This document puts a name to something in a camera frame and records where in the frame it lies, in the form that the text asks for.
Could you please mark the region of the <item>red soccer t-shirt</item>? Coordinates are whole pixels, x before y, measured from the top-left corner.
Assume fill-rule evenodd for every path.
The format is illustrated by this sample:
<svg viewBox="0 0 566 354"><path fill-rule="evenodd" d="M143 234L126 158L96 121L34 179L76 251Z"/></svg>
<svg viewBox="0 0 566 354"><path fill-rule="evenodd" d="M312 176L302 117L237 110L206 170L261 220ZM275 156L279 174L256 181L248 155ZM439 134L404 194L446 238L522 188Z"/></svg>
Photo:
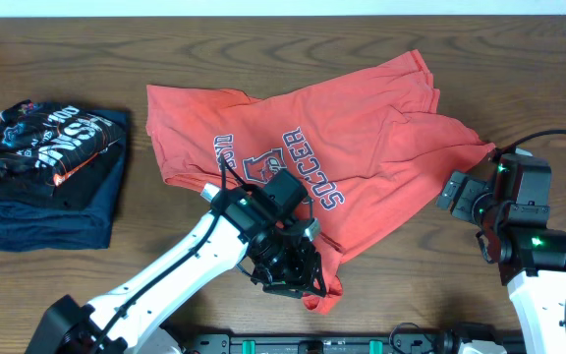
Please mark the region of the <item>red soccer t-shirt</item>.
<svg viewBox="0 0 566 354"><path fill-rule="evenodd" d="M337 271L398 229L454 171L481 162L493 144L437 111L439 90L418 51L266 99L237 89L150 85L146 130L171 186L264 185L287 170L301 180L321 231L326 314L342 298Z"/></svg>

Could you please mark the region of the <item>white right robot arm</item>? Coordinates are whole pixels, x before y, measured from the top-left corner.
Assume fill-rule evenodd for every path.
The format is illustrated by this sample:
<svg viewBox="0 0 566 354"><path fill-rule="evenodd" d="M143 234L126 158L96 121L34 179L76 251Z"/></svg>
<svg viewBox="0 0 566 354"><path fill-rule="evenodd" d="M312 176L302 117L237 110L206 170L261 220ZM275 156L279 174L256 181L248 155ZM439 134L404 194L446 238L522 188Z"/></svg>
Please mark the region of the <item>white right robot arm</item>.
<svg viewBox="0 0 566 354"><path fill-rule="evenodd" d="M566 232L550 229L551 168L503 153L484 181L459 170L436 204L474 224L481 254L498 266L529 353L566 353Z"/></svg>

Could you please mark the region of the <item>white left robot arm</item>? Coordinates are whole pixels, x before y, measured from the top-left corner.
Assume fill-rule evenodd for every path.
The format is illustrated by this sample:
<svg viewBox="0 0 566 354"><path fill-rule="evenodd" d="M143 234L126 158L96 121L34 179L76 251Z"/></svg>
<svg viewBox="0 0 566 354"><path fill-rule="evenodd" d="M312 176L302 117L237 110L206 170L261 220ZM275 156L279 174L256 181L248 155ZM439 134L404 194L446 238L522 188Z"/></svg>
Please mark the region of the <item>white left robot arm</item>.
<svg viewBox="0 0 566 354"><path fill-rule="evenodd" d="M249 279L265 293L325 296L321 255L313 244L320 226L315 217L294 214L309 198L296 177L281 170L262 187L206 184L201 194L210 210L182 241L83 306L69 295L56 301L43 314L27 351L138 353L205 284L243 259L252 261Z"/></svg>

